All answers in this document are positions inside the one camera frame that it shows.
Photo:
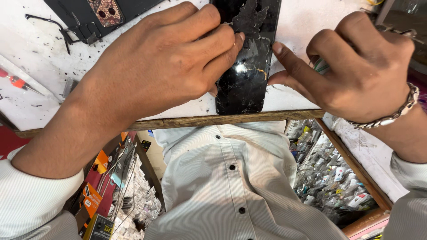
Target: wooden table edge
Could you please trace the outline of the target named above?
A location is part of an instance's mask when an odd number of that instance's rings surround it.
[[[143,120],[134,122],[126,131],[143,131],[153,129],[169,129],[179,127],[196,127],[196,126],[211,126],[233,123],[249,123],[263,121],[282,121],[282,120],[301,120],[321,118],[325,111],[321,109],[306,109],[306,110],[286,110],[286,111],[267,111],[252,114],[239,115],[210,115],[198,117],[176,117],[176,118],[161,118],[152,120]],[[19,131],[15,129],[15,134],[20,138],[33,138],[42,129],[32,129],[27,131]]]

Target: chain bracelet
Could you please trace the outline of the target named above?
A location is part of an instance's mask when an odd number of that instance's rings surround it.
[[[406,102],[399,108],[397,112],[387,117],[383,117],[377,120],[374,120],[369,123],[355,123],[349,120],[346,120],[349,124],[353,125],[354,129],[363,129],[363,128],[376,128],[378,126],[385,126],[393,123],[400,116],[406,115],[411,108],[417,104],[418,96],[420,94],[420,90],[418,87],[414,86],[412,83],[407,83],[409,86],[409,94]]]

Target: screwdriver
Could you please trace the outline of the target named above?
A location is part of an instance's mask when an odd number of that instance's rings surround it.
[[[24,89],[25,91],[27,91],[29,89],[29,90],[37,93],[37,94],[44,96],[41,92],[34,89],[32,86],[30,86],[24,80],[20,79],[17,76],[9,76],[9,73],[7,73],[5,70],[3,70],[1,68],[0,68],[0,77],[7,77],[10,80],[10,83],[12,83],[12,85],[14,85],[17,88]]]

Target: finger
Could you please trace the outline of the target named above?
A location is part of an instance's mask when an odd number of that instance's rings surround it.
[[[389,43],[398,45],[398,46],[413,46],[414,42],[409,39],[408,37],[405,37],[403,35],[394,33],[394,32],[380,32],[381,36]]]
[[[307,55],[319,55],[334,72],[345,72],[348,65],[355,65],[363,59],[335,31],[324,29],[314,35],[307,46]]]
[[[195,14],[198,10],[191,2],[182,2],[171,8],[153,13],[145,18],[146,22],[141,21],[140,23],[157,26],[179,23]]]
[[[345,41],[351,42],[363,56],[375,54],[378,46],[384,43],[384,38],[364,12],[353,12],[345,16],[335,31]]]
[[[209,89],[208,93],[213,97],[216,97],[218,95],[218,87],[215,83],[212,84],[212,87]]]
[[[317,104],[316,100],[310,94],[310,92],[307,91],[307,89],[301,83],[299,83],[293,77],[289,76],[286,70],[277,72],[268,79],[267,85],[273,84],[282,84],[287,87],[290,87],[293,90],[297,91],[299,94],[301,94],[303,97],[307,98],[310,102]]]
[[[329,85],[324,76],[295,56],[283,43],[275,42],[272,48],[274,55],[285,67],[288,74],[301,83],[314,97],[316,92],[321,92]]]
[[[222,24],[214,34],[189,43],[185,46],[184,51],[197,58],[197,61],[203,61],[203,66],[205,66],[210,60],[231,49],[234,42],[233,29],[227,24]]]
[[[218,27],[220,20],[217,8],[212,4],[207,4],[184,21],[170,25],[168,30],[175,32],[184,42],[194,41]]]
[[[243,47],[243,41],[245,40],[245,35],[240,32],[234,35],[235,42],[231,49],[225,53],[219,55],[210,61],[203,69],[203,76],[208,79],[210,82],[216,82],[219,77],[229,68],[231,68],[236,61],[236,57],[239,51]]]

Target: cracked screen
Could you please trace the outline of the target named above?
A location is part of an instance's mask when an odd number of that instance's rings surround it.
[[[263,109],[280,0],[211,0],[221,23],[246,35],[236,62],[216,82],[216,112],[256,113]]]

